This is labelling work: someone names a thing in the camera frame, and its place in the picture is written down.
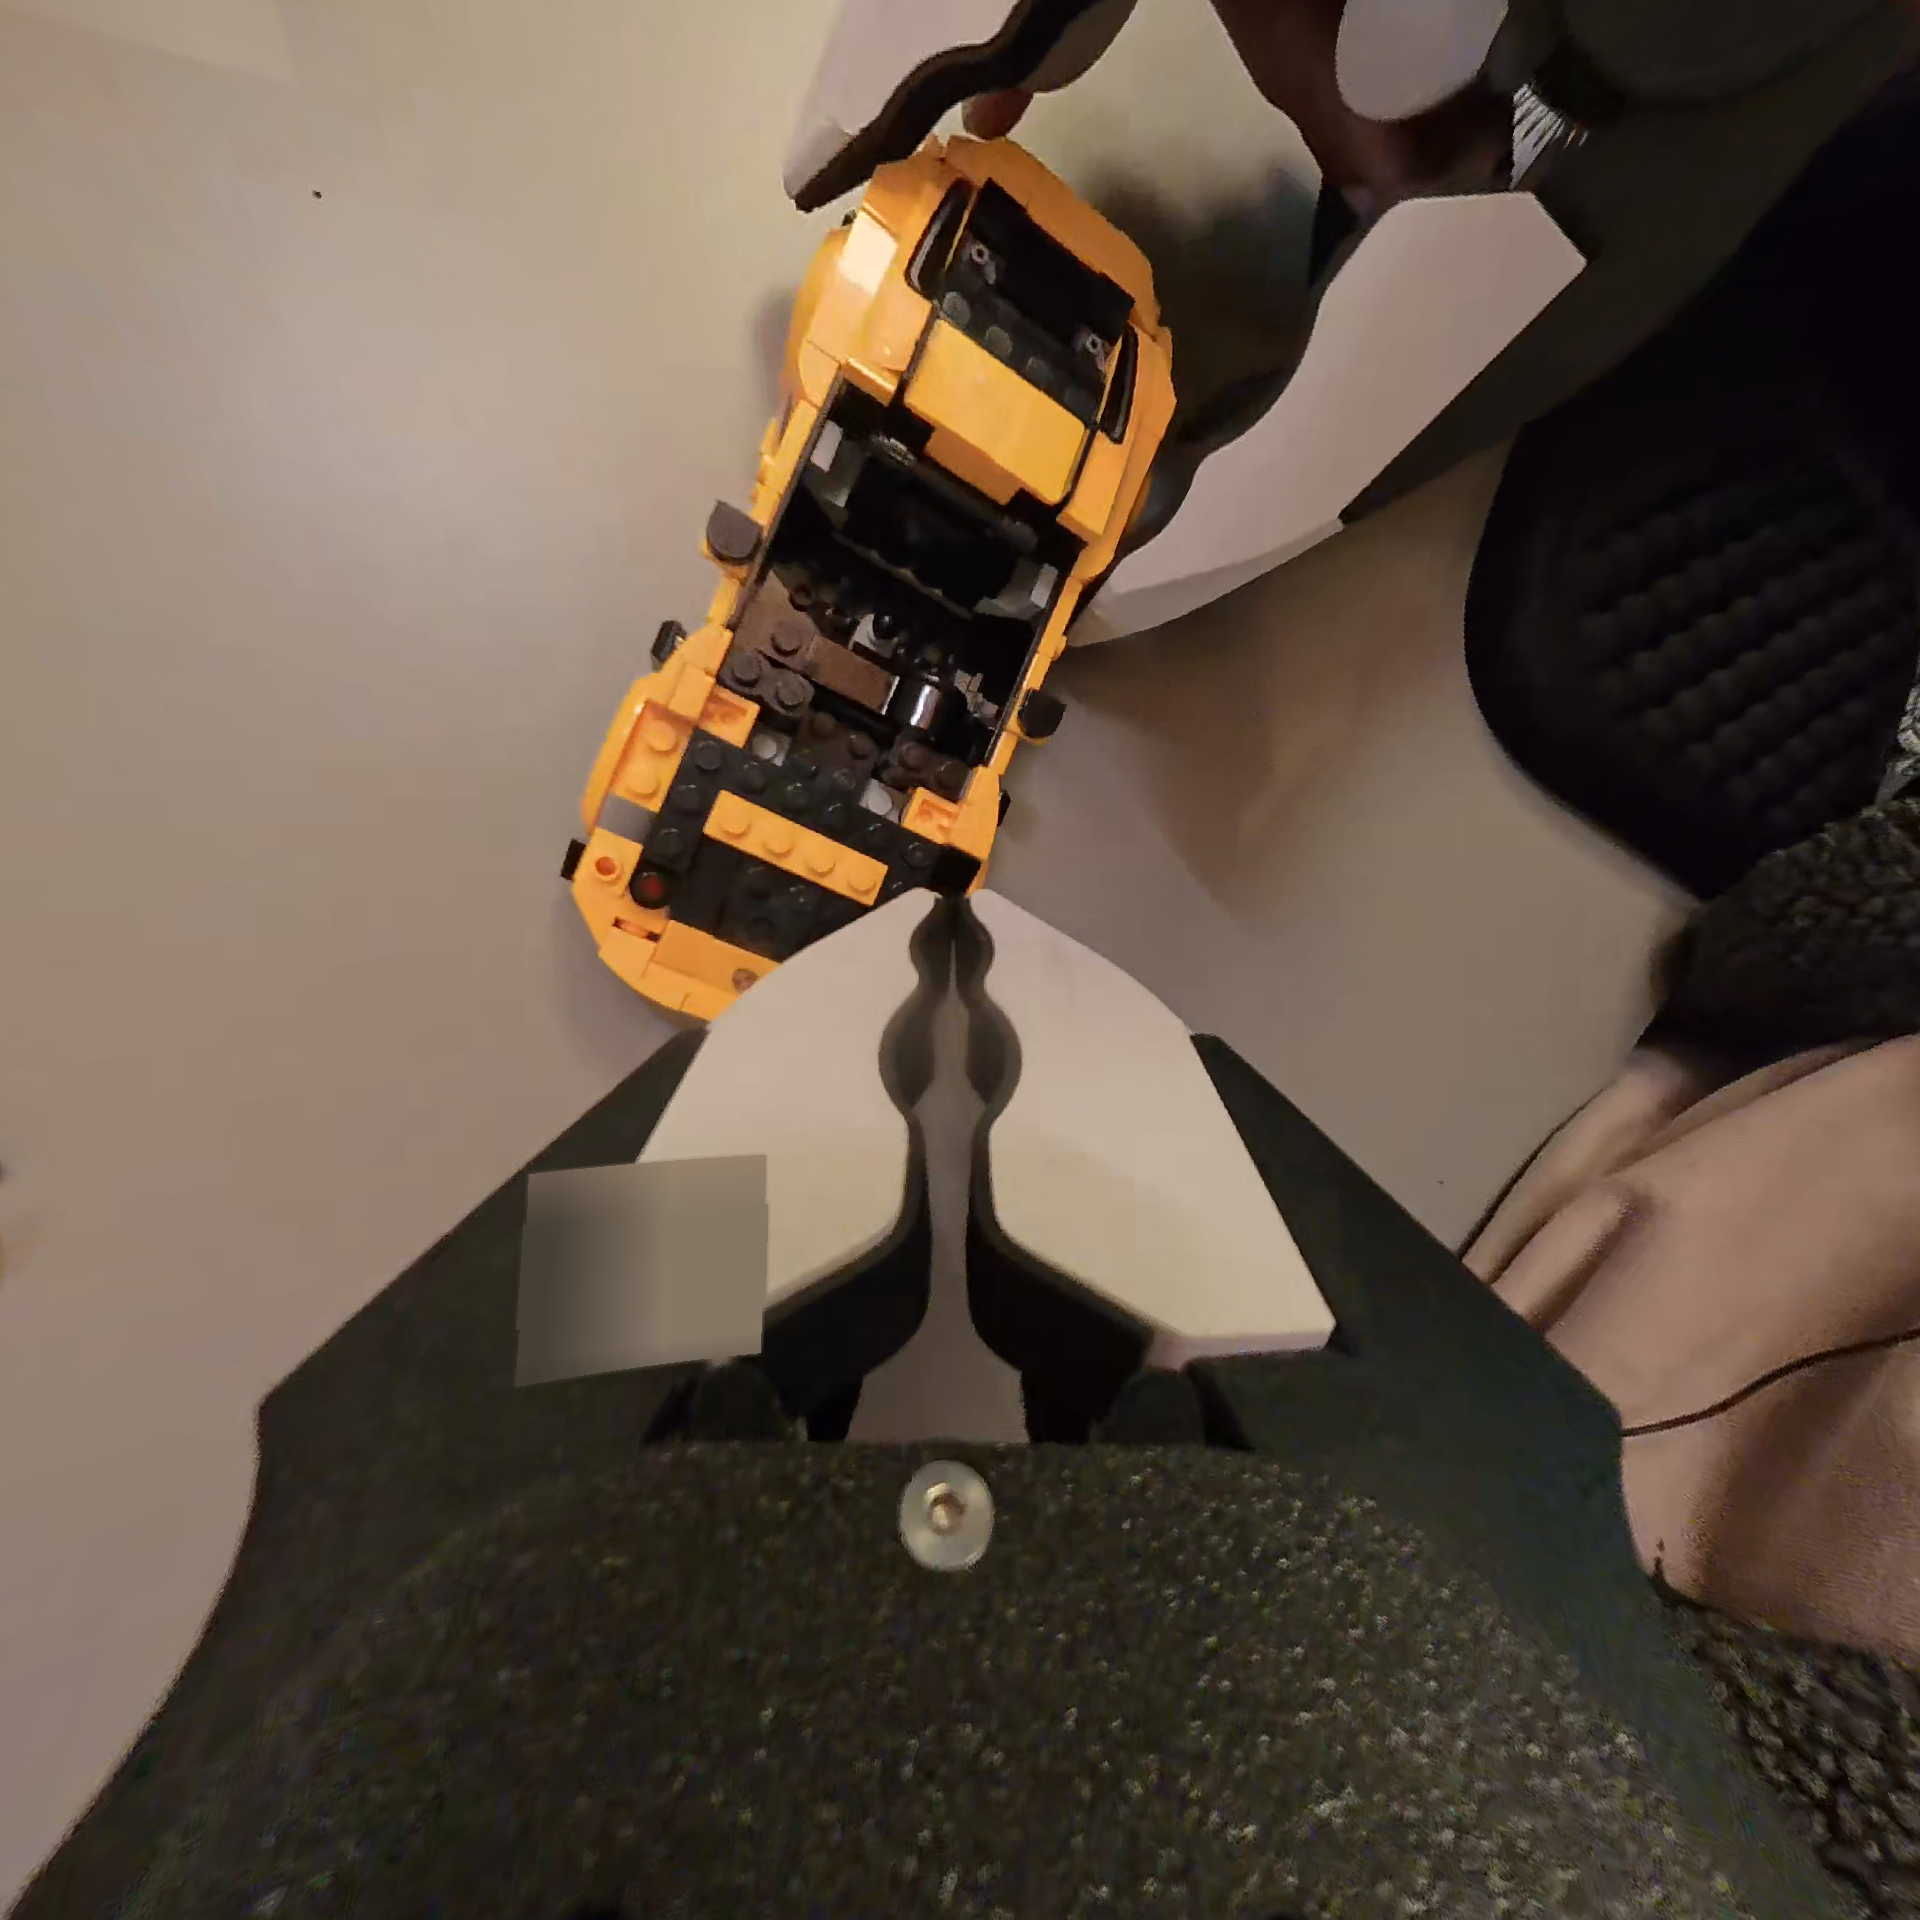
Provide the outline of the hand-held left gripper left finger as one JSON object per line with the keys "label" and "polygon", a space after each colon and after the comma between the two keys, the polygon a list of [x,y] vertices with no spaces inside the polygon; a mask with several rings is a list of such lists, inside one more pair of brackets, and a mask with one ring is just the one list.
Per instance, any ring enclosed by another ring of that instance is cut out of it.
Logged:
{"label": "hand-held left gripper left finger", "polygon": [[747,1161],[767,1202],[758,1365],[816,1443],[921,1330],[934,1219],[919,1103],[950,985],[931,892],[856,919],[711,1021],[638,1164]]}

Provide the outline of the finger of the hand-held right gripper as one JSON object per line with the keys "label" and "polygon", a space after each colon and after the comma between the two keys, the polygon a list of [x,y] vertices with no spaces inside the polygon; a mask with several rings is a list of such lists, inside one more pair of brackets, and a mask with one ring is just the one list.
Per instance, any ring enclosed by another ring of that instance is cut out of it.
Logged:
{"label": "finger of the hand-held right gripper", "polygon": [[1161,449],[1076,644],[1155,630],[1339,532],[1360,493],[1540,318],[1585,257],[1537,196],[1406,198],[1345,250],[1246,419]]}
{"label": "finger of the hand-held right gripper", "polygon": [[1080,81],[1132,2],[847,2],[785,150],[782,186],[816,211],[910,155],[953,109]]}

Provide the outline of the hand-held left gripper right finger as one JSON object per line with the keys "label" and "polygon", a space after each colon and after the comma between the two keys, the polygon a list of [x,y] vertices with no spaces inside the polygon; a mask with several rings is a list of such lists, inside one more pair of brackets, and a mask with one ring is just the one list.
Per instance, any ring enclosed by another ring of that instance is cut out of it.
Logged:
{"label": "hand-held left gripper right finger", "polygon": [[1076,1445],[1140,1374],[1320,1354],[1337,1329],[1188,1021],[999,893],[961,902],[978,1101],[967,1310],[1025,1434]]}

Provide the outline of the orange lego car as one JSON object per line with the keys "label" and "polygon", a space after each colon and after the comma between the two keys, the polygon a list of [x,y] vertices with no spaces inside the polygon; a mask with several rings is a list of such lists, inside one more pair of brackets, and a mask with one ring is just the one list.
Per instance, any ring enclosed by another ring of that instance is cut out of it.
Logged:
{"label": "orange lego car", "polygon": [[[1009,139],[934,138],[820,243],[752,497],[704,527],[563,876],[602,963],[706,1023],[907,892],[967,897],[1175,412],[1146,254]],[[704,836],[739,794],[886,862],[874,909]]]}

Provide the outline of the person's right forearm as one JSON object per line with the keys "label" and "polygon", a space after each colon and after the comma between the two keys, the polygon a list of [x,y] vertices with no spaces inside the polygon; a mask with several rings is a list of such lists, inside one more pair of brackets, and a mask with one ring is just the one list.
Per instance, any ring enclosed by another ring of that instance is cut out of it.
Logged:
{"label": "person's right forearm", "polygon": [[1918,84],[1910,63],[1708,289],[1530,426],[1502,497],[1530,521],[1623,505],[1696,466],[1836,461],[1915,521]]}

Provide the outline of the person's right hand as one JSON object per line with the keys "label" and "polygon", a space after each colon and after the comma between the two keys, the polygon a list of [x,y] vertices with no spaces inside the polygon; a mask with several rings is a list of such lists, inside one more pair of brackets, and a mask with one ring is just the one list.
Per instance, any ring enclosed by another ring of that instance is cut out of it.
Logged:
{"label": "person's right hand", "polygon": [[1506,2],[1212,2],[1241,67],[1362,221],[1508,188],[1513,102],[1483,67]]}

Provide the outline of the black mesh fabric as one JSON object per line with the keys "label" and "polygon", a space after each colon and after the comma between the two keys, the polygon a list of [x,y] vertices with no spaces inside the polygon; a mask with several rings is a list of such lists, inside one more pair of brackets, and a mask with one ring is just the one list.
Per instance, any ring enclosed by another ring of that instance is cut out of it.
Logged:
{"label": "black mesh fabric", "polygon": [[1915,507],[1812,397],[1590,397],[1513,442],[1463,618],[1519,770],[1708,901],[1876,798]]}

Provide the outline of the black fleece-lined jacket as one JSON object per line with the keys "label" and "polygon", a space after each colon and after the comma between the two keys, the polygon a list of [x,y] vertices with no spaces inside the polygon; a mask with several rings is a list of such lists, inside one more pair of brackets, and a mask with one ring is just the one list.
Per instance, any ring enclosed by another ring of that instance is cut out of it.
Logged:
{"label": "black fleece-lined jacket", "polygon": [[[1672,1009],[1703,1037],[1794,1054],[1915,1037],[1915,919],[1915,799],[1896,799],[1708,908]],[[1915,1916],[1915,1661],[1688,1602],[1720,1619],[1688,1636],[1819,1861],[1870,1913]]]}

